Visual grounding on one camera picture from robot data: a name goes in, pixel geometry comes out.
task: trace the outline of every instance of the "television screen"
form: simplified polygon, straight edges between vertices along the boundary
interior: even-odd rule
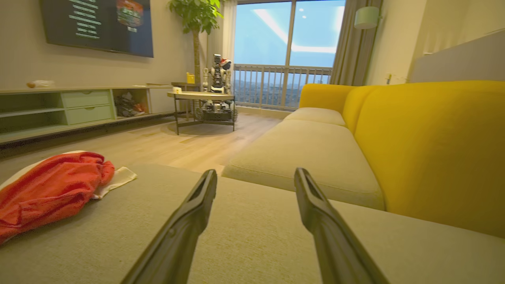
[[[48,43],[153,55],[149,0],[40,0]]]

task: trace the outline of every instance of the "gray curtain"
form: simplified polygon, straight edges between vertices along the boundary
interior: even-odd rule
[[[382,0],[347,0],[345,2],[342,29],[333,63],[330,84],[363,86],[372,54],[377,28],[354,28],[356,11],[366,6],[381,8]]]

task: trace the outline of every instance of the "green drawer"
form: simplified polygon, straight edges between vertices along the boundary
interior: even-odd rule
[[[112,118],[110,106],[74,109],[67,110],[66,112],[68,124],[77,124]]]
[[[65,102],[65,107],[75,108],[75,107],[85,107],[85,106],[96,106],[110,104],[109,101],[109,91],[83,91],[83,92],[64,92],[63,102]]]

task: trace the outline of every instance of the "yellow container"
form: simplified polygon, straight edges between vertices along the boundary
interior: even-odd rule
[[[194,74],[186,72],[186,77],[187,77],[188,84],[194,84]]]

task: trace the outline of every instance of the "yellow armrest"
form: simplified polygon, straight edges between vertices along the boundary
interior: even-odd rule
[[[347,94],[355,86],[307,84],[301,90],[301,108],[322,108],[342,113]]]

